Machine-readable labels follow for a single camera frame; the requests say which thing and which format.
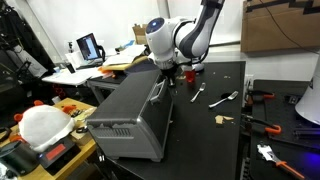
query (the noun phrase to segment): metal fork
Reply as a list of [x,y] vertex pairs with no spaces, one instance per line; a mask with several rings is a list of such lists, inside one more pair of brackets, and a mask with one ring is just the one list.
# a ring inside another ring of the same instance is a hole
[[197,99],[199,93],[202,92],[205,87],[206,87],[206,83],[202,83],[201,86],[200,86],[199,91],[198,91],[197,94],[190,100],[190,102],[194,102],[194,101]]

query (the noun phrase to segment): monitor screen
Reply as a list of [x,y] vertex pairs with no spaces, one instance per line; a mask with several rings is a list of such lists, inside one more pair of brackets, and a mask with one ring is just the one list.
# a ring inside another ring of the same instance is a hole
[[93,33],[88,34],[77,40],[78,46],[84,60],[94,60],[101,58],[96,39]]

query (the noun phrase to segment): cable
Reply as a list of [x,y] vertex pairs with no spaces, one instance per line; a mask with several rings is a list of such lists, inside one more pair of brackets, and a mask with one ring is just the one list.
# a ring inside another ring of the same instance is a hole
[[303,50],[305,50],[305,51],[308,51],[308,52],[311,52],[311,53],[314,53],[314,54],[318,54],[318,55],[319,55],[319,53],[314,52],[314,51],[310,51],[309,49],[306,49],[306,48],[302,47],[300,44],[298,44],[297,42],[295,42],[294,40],[292,40],[290,37],[288,37],[288,36],[286,35],[286,33],[283,32],[283,30],[281,29],[281,27],[279,26],[279,24],[277,23],[277,21],[274,19],[274,17],[273,17],[273,15],[272,15],[272,13],[270,12],[269,8],[268,8],[268,7],[265,7],[265,8],[266,8],[266,10],[268,11],[268,13],[270,14],[273,22],[276,24],[276,26],[278,27],[278,29],[281,31],[281,33],[282,33],[288,40],[290,40],[292,43],[294,43],[294,44],[297,45],[299,48],[301,48],[301,49],[303,49]]

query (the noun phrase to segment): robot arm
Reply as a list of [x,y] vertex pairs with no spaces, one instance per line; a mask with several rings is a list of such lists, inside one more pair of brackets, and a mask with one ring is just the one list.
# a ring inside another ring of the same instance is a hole
[[154,54],[155,64],[168,76],[170,84],[174,82],[177,69],[175,48],[190,59],[205,58],[213,28],[222,9],[224,0],[202,0],[196,21],[181,17],[172,19],[156,18],[149,22],[146,38]]

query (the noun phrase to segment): keyboard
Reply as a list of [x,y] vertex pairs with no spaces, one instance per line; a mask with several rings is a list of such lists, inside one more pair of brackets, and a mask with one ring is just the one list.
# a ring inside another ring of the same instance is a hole
[[102,65],[102,63],[94,63],[94,64],[83,65],[83,66],[78,67],[77,70],[99,67],[101,65]]

